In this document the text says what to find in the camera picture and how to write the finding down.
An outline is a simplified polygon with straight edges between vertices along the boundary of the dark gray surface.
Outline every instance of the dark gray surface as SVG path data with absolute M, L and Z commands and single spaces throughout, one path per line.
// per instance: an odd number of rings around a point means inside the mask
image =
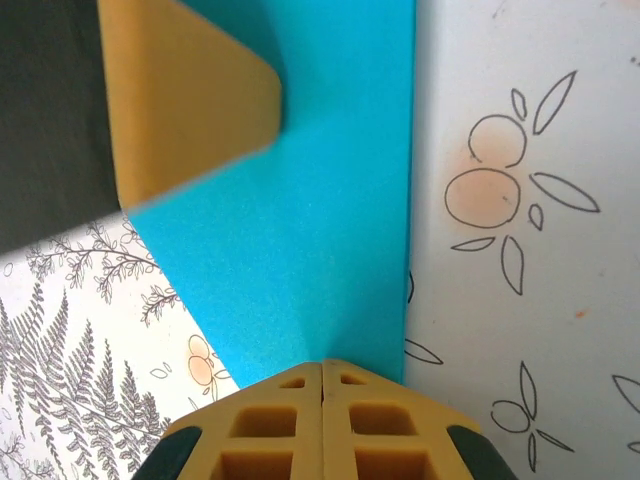
M 0 0 L 0 253 L 119 209 L 95 0 Z

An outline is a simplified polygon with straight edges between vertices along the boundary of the blue foam board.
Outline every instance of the blue foam board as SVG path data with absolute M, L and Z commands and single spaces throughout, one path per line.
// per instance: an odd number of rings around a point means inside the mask
M 131 221 L 239 386 L 326 357 L 401 381 L 414 1 L 186 3 L 278 71 L 283 131 Z

